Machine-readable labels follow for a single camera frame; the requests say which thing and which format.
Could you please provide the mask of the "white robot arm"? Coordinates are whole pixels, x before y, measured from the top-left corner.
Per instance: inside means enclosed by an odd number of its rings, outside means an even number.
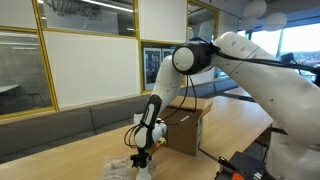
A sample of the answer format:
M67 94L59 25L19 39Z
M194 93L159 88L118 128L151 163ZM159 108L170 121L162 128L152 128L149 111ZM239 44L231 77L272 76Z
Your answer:
M252 41L226 32L215 41L194 38L165 57L134 133L140 149L163 137L158 116L178 95L182 78L217 67L240 85L273 119L283 135L271 135L266 170L276 180L320 179L320 86Z

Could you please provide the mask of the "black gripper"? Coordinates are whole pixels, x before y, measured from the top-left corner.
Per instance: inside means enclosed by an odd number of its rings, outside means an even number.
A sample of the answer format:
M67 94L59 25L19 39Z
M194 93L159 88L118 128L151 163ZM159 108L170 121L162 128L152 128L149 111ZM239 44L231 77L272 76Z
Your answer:
M144 149L139 149L137 154L130 156L130 159L133 161L133 167L145 168L147 166L147 161L152 159L152 155Z

